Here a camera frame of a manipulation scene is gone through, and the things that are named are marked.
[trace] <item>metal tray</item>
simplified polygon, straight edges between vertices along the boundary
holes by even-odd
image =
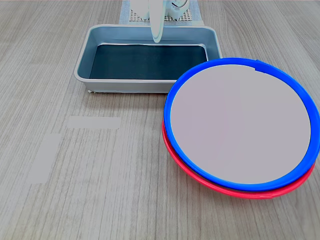
[[[189,68],[221,57],[207,26],[164,26],[156,44],[150,26],[100,24],[89,29],[74,76],[95,93],[168,93]]]

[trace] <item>dark tray bottom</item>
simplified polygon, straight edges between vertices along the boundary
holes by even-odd
[[[201,46],[100,45],[90,79],[177,80],[206,61]]]

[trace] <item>red rim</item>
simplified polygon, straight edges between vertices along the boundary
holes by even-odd
[[[272,199],[276,197],[280,197],[282,195],[288,194],[292,192],[293,190],[300,187],[311,175],[312,171],[315,168],[315,163],[312,165],[312,167],[298,180],[294,181],[293,183],[274,189],[271,191],[263,191],[263,192],[243,192],[243,191],[237,191],[232,190],[229,188],[222,187],[220,185],[214,184],[211,181],[206,180],[205,178],[199,176],[197,173],[195,173],[193,170],[191,170],[177,155],[175,150],[170,144],[170,141],[167,137],[165,124],[162,122],[162,136],[165,143],[166,148],[168,149],[171,157],[174,159],[174,161],[179,165],[180,168],[182,168],[183,171],[185,171],[190,177],[192,177],[194,180],[196,180],[198,183],[216,191],[221,194],[229,195],[236,198],[242,198],[242,199]]]

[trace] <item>white object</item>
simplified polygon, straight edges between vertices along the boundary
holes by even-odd
[[[262,184],[291,172],[309,147],[309,114],[284,81],[243,65],[189,78],[174,97],[171,128],[200,169],[224,181]]]
[[[159,43],[165,17],[179,19],[189,8],[190,0],[130,0],[130,8],[143,20],[150,19],[153,41]]]

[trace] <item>tape strip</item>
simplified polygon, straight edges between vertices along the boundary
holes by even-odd
[[[118,129],[120,117],[71,116],[67,127],[69,129]]]
[[[61,134],[47,134],[44,136],[35,156],[26,182],[28,184],[45,184],[48,180],[53,162],[56,159]]]
[[[204,22],[201,18],[201,13],[198,5],[197,0],[191,0],[189,9],[192,14],[192,21],[165,21],[165,26],[199,26],[204,25]],[[149,26],[150,22],[145,21],[129,21],[130,19],[130,1],[125,0],[122,2],[121,6],[121,12],[119,17],[119,24],[120,25],[143,25],[143,26]]]

